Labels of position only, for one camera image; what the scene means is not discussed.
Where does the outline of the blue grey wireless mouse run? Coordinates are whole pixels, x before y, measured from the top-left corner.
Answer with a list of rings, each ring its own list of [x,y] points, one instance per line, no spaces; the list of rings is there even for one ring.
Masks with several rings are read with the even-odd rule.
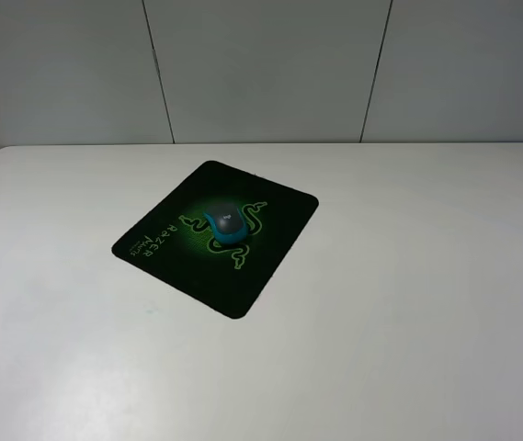
[[[232,202],[219,202],[204,209],[214,239],[221,245],[240,243],[248,235],[248,224],[242,211]]]

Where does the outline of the black green Razer mouse pad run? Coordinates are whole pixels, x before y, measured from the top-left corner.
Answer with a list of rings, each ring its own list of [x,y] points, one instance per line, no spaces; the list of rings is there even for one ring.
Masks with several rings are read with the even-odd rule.
[[[232,202],[245,240],[221,245],[203,215]],[[244,317],[319,206],[317,197],[207,161],[112,246],[119,259],[232,319]]]

